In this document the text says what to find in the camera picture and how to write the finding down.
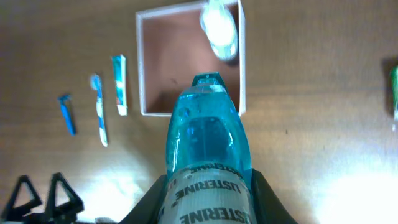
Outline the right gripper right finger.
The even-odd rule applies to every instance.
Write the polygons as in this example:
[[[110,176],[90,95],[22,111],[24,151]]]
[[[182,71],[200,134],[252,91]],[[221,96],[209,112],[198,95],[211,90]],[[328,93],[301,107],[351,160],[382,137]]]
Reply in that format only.
[[[251,190],[258,224],[298,223],[285,209],[263,174],[256,169],[252,169]]]

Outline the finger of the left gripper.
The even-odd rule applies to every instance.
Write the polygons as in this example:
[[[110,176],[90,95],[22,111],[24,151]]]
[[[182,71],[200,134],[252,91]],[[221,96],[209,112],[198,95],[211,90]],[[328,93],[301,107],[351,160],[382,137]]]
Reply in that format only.
[[[23,184],[26,184],[27,186],[30,200],[23,205],[15,207],[17,196]],[[30,213],[33,208],[38,207],[39,205],[42,205],[42,200],[40,199],[37,191],[34,189],[32,182],[27,175],[22,175],[18,178],[10,199],[2,211],[1,221],[21,222],[23,221],[24,215]]]
[[[57,201],[57,184],[60,184],[64,190],[68,201],[56,205]],[[50,181],[50,190],[45,206],[45,221],[46,222],[75,222],[77,221],[77,214],[84,211],[84,204],[82,199],[71,188],[70,184],[64,178],[62,173],[58,172],[52,175]]]

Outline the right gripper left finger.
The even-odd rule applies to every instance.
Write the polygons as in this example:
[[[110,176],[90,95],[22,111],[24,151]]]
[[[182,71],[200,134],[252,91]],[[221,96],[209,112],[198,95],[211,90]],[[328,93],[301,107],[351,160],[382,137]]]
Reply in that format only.
[[[160,176],[119,224],[158,224],[166,185],[167,176]]]

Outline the blue mouthwash bottle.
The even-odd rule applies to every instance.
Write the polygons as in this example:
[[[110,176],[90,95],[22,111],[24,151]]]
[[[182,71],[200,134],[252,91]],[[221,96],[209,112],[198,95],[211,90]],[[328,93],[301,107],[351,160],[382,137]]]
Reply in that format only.
[[[248,139],[219,73],[196,75],[174,106],[159,223],[256,222]]]

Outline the green soap packet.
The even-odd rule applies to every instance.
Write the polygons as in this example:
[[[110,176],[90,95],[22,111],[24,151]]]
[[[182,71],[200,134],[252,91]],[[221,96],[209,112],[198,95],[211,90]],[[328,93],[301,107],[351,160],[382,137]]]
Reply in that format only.
[[[393,99],[393,114],[394,120],[398,120],[398,78],[397,78],[397,66],[393,67],[390,76],[391,76],[391,88],[392,88],[392,99]]]

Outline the clear purple spray bottle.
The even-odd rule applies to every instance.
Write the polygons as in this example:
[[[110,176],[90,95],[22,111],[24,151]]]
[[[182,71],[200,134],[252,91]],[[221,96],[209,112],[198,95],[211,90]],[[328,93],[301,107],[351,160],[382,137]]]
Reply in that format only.
[[[200,25],[216,57],[234,60],[238,54],[238,31],[231,11],[224,1],[209,0],[200,14]]]

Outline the blue disposable razor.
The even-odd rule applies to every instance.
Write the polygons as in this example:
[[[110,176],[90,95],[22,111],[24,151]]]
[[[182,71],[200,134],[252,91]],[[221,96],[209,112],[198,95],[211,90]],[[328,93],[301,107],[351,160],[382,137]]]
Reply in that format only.
[[[76,130],[75,130],[75,126],[73,124],[73,119],[70,113],[70,110],[68,108],[68,106],[66,105],[66,101],[70,99],[70,95],[62,95],[58,97],[58,101],[60,103],[60,109],[62,112],[62,115],[64,117],[65,120],[65,124],[68,128],[68,132],[74,136],[76,134]]]

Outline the blue white toothbrush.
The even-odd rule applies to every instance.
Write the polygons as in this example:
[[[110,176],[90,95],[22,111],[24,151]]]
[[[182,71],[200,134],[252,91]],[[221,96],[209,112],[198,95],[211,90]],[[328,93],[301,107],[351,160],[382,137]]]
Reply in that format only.
[[[96,91],[96,112],[99,121],[99,137],[104,147],[108,147],[108,137],[106,134],[106,125],[104,120],[104,109],[103,109],[103,92],[101,77],[98,74],[92,74],[90,77],[90,86]]]

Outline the green toothpaste tube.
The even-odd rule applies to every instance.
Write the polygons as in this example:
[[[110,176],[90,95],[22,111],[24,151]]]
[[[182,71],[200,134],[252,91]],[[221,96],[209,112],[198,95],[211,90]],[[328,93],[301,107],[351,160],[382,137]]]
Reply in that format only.
[[[112,57],[116,87],[116,106],[120,116],[127,116],[126,58],[123,54]]]

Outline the white cardboard box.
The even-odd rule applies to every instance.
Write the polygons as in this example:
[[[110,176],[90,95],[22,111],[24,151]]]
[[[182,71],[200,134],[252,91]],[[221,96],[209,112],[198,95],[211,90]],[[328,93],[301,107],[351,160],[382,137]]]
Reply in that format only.
[[[219,72],[240,115],[246,112],[246,34],[241,1],[225,1],[238,30],[238,54],[219,60],[200,25],[206,1],[136,13],[139,102],[144,116],[169,117],[195,75]]]

